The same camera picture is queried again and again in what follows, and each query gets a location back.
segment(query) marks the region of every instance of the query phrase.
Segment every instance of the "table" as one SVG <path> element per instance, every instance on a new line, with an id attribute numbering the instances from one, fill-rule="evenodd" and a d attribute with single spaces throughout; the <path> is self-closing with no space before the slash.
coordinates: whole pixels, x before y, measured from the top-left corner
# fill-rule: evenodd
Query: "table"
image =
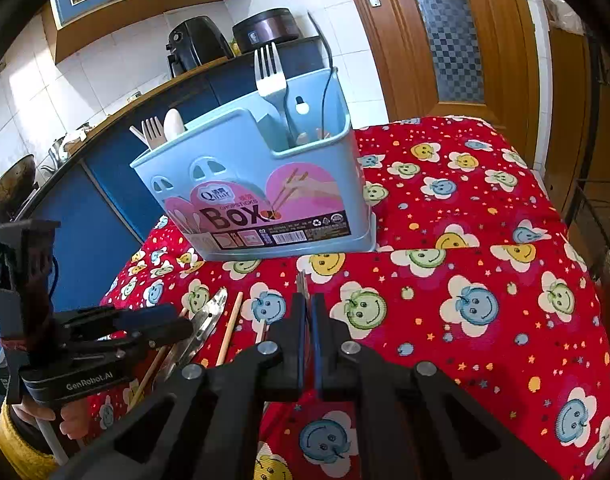
<path id="1" fill-rule="evenodd" d="M 227 287 L 227 312 L 195 359 L 209 367 L 236 294 L 245 301 L 227 361 L 254 344 L 252 301 L 290 298 L 304 270 L 354 339 L 391 362 L 436 363 L 562 478 L 587 478 L 610 444 L 610 348 L 585 263 L 527 165 L 477 119 L 355 135 L 375 252 L 204 262 L 163 216 L 102 303 L 181 310 Z M 148 364 L 131 384 L 90 398 L 92 437 L 126 412 Z M 296 404 L 273 403 L 260 440 L 255 479 L 360 478 L 349 403 L 319 402 L 311 389 Z"/>

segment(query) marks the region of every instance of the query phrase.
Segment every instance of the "metal bolt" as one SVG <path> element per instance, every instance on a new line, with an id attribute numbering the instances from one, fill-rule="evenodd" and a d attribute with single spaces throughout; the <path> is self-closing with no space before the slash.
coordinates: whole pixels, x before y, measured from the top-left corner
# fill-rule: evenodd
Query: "metal bolt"
<path id="1" fill-rule="evenodd" d="M 347 355 L 357 354 L 360 352 L 360 343 L 355 341 L 345 341 L 341 344 L 341 350 Z"/>
<path id="2" fill-rule="evenodd" d="M 436 365 L 429 361 L 422 361 L 416 365 L 416 371 L 425 377 L 431 377 L 437 372 Z"/>
<path id="3" fill-rule="evenodd" d="M 181 373 L 185 379 L 198 379 L 202 375 L 202 367 L 200 365 L 191 363 L 183 368 Z"/>
<path id="4" fill-rule="evenodd" d="M 262 355 L 271 355 L 278 350 L 278 345 L 274 341 L 263 341 L 256 348 Z"/>

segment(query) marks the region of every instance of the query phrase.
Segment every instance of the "yellow sleeve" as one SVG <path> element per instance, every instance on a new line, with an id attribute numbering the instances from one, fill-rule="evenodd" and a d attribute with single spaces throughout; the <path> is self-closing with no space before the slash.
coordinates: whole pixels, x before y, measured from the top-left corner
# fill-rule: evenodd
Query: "yellow sleeve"
<path id="1" fill-rule="evenodd" d="M 18 435 L 9 417 L 5 402 L 0 410 L 0 451 L 14 467 L 22 480 L 47 480 L 58 467 L 54 457 L 41 453 Z"/>

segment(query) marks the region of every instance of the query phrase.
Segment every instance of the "frying pan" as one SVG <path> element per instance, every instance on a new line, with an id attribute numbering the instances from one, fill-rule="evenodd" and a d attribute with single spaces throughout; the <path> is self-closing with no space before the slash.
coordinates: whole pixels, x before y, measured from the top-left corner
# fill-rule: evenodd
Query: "frying pan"
<path id="1" fill-rule="evenodd" d="M 0 177 L 0 224 L 9 222 L 34 189 L 36 163 L 25 155 Z"/>

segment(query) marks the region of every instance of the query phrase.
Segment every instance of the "silver fork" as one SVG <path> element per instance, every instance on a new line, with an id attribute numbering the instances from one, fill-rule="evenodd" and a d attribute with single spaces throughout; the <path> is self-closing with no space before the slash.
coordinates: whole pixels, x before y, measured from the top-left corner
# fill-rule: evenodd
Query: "silver fork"
<path id="1" fill-rule="evenodd" d="M 291 135 L 290 124 L 285 112 L 285 94 L 287 93 L 287 80 L 282 72 L 278 49 L 272 41 L 272 53 L 274 54 L 274 64 L 270 56 L 270 46 L 265 45 L 254 51 L 254 73 L 256 75 L 256 88 L 258 95 L 273 105 L 280 119 L 287 129 L 287 144 L 290 148 L 296 146 L 296 142 Z"/>
<path id="2" fill-rule="evenodd" d="M 158 117 L 152 117 L 151 119 L 141 121 L 141 126 L 145 140 L 151 151 L 167 142 L 163 125 L 158 120 Z"/>

